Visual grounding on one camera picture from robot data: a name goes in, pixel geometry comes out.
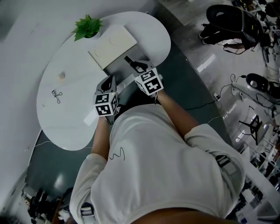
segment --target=potted plant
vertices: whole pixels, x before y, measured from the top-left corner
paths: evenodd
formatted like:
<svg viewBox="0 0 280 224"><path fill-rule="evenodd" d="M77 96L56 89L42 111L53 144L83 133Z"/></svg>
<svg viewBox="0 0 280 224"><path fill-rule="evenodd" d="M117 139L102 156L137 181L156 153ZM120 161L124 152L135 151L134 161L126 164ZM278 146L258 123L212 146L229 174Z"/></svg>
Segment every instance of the potted plant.
<svg viewBox="0 0 280 224"><path fill-rule="evenodd" d="M75 40L82 38L92 38L99 33L102 21L100 19L92 19L88 14L85 19L80 19L76 22L77 28L73 31L75 33Z"/></svg>

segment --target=white t-shirt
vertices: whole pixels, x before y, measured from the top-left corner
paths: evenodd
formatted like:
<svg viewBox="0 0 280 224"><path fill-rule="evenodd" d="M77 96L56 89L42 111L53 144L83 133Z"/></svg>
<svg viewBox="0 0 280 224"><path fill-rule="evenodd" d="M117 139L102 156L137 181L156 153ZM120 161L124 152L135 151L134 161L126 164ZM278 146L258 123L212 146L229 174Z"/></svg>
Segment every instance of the white t-shirt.
<svg viewBox="0 0 280 224"><path fill-rule="evenodd" d="M220 168L217 155L231 159L234 174ZM241 155L209 125L193 128L184 141L162 106L140 105L116 120L108 161L90 154L83 162L70 211L79 224L85 201L97 224L130 224L171 207L226 217L244 179Z"/></svg>

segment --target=white plant pot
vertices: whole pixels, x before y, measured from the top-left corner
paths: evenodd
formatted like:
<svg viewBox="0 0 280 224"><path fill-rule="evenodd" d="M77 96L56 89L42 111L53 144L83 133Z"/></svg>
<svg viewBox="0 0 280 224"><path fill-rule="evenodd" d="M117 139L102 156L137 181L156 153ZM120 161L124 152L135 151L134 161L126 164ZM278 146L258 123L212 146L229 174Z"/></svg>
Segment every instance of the white plant pot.
<svg viewBox="0 0 280 224"><path fill-rule="evenodd" d="M95 34L95 36L93 36L93 37L90 37L90 38L86 38L85 37L85 39L89 39L89 40L96 40L96 39L98 39L99 37L100 37L100 31L97 33L97 34Z"/></svg>

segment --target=white table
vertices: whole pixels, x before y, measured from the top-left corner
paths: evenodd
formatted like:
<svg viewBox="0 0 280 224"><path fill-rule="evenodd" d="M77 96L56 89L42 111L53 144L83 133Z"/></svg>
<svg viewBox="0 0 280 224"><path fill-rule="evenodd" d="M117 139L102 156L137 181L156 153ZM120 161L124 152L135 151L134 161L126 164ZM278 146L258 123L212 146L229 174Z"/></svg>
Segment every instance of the white table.
<svg viewBox="0 0 280 224"><path fill-rule="evenodd" d="M151 59L154 66L169 54L171 41L164 26L154 17L141 12L124 12L101 19L101 37L114 26L123 25L137 40L138 46ZM37 95L37 114L46 136L66 150L84 148L92 139L98 117L93 107L97 84L107 75L89 55L98 40L68 38L49 62ZM64 72L64 80L58 75ZM58 96L52 91L62 92Z"/></svg>

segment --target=white cable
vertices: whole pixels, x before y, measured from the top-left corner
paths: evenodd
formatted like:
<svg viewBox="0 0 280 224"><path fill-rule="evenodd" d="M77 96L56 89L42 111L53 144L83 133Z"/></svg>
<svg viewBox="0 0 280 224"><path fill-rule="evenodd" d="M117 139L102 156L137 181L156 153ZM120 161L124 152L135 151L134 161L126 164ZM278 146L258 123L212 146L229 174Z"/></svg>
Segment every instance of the white cable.
<svg viewBox="0 0 280 224"><path fill-rule="evenodd" d="M54 144L52 141L46 141L46 142L43 142L43 143L41 143L41 144L35 145L34 148L37 147L37 146L39 146L39 145L43 145L43 144L45 144L45 143L47 143L47 142L50 142L50 143Z"/></svg>
<svg viewBox="0 0 280 224"><path fill-rule="evenodd" d="M212 118L210 121L208 121L208 123L207 124L209 124L212 120L214 120L214 119L216 119L216 118L218 118L218 117L220 117L221 115L219 115L219 116L217 116L217 117L214 117L214 118Z"/></svg>

